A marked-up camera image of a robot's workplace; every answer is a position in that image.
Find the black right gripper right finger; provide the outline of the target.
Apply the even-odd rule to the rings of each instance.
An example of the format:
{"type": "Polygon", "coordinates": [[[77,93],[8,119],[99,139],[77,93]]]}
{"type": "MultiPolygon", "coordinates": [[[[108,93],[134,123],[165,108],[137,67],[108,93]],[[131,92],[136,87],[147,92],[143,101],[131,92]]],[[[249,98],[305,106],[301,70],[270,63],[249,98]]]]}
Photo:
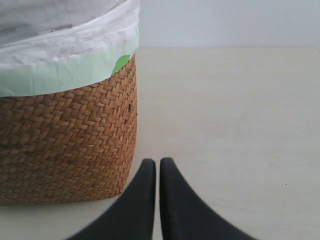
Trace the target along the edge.
{"type": "Polygon", "coordinates": [[[174,160],[160,161],[159,210],[164,240],[253,240],[213,211],[191,188],[174,160]]]}

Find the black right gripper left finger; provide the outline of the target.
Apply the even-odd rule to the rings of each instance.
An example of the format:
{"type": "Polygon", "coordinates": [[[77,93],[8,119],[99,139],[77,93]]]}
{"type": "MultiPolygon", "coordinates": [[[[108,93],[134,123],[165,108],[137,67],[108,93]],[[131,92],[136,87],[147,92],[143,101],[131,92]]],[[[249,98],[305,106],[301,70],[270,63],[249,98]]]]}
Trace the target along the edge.
{"type": "Polygon", "coordinates": [[[156,197],[156,164],[144,159],[119,198],[70,240],[151,240],[156,197]]]}

